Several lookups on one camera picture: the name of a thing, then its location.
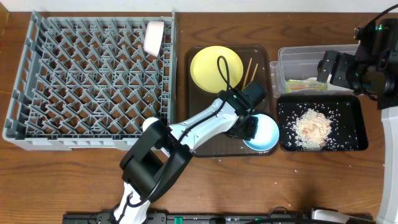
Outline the pale green plastic cup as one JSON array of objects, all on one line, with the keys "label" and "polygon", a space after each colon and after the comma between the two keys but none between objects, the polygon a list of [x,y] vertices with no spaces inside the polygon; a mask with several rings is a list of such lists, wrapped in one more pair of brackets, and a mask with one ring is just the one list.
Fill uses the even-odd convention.
[{"label": "pale green plastic cup", "polygon": [[158,121],[159,119],[156,117],[150,117],[144,120],[142,124],[142,131],[144,132],[152,123]]}]

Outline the yellow plastic plate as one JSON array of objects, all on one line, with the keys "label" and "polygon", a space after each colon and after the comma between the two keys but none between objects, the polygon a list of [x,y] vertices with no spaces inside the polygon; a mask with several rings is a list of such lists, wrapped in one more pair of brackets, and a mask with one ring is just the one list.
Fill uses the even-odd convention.
[{"label": "yellow plastic plate", "polygon": [[243,77],[243,63],[233,50],[223,46],[205,47],[192,59],[190,74],[197,86],[210,93],[218,93],[226,89],[227,72],[223,59],[220,60],[218,70],[218,57],[223,56],[228,64],[230,85],[236,87]]}]

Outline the wooden chopstick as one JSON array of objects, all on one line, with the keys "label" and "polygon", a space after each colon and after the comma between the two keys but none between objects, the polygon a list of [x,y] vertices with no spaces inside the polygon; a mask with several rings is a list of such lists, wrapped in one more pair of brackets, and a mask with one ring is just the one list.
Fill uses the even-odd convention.
[{"label": "wooden chopstick", "polygon": [[243,81],[242,90],[243,90],[243,89],[245,88],[245,86],[246,86],[246,83],[247,83],[247,80],[248,80],[248,75],[249,75],[249,70],[250,70],[250,68],[251,68],[251,63],[252,63],[252,58],[250,58],[248,67],[247,67],[247,69],[246,69],[246,73],[245,73],[245,76],[244,76],[244,81]]},{"label": "wooden chopstick", "polygon": [[257,68],[258,68],[258,63],[254,67],[254,71],[253,71],[252,76],[251,76],[251,82],[254,81],[254,78],[255,78],[256,72],[257,72]]}]

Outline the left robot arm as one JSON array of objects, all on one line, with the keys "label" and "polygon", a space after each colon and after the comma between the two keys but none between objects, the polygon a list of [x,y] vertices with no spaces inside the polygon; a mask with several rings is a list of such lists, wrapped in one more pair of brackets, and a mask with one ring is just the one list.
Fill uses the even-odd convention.
[{"label": "left robot arm", "polygon": [[231,138],[252,140],[258,119],[254,109],[267,93],[258,82],[243,90],[227,88],[201,113],[166,126],[157,118],[144,121],[140,138],[122,158],[124,194],[109,216],[111,223],[143,223],[149,205],[177,181],[196,148],[212,137],[226,133]]}]

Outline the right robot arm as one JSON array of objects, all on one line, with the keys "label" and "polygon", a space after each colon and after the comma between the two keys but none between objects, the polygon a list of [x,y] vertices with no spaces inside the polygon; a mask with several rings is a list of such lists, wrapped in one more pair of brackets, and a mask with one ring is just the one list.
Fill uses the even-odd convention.
[{"label": "right robot arm", "polygon": [[377,101],[385,137],[382,201],[377,223],[397,223],[397,19],[372,20],[355,29],[354,55],[327,50],[319,82],[353,90]]}]

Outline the rice food leftovers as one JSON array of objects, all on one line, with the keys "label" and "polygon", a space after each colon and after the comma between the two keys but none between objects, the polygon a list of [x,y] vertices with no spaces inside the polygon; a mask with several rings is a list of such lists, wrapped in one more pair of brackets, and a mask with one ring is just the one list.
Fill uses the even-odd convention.
[{"label": "rice food leftovers", "polygon": [[280,143],[287,151],[354,151],[358,135],[349,103],[280,103]]}]

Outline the light blue plastic bowl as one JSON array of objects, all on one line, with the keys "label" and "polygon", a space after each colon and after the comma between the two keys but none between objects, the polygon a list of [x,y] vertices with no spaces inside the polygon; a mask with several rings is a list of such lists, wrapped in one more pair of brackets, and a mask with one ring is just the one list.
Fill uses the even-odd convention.
[{"label": "light blue plastic bowl", "polygon": [[271,150],[279,140],[279,127],[275,120],[266,114],[255,114],[251,118],[257,122],[254,137],[243,142],[247,147],[260,152]]}]

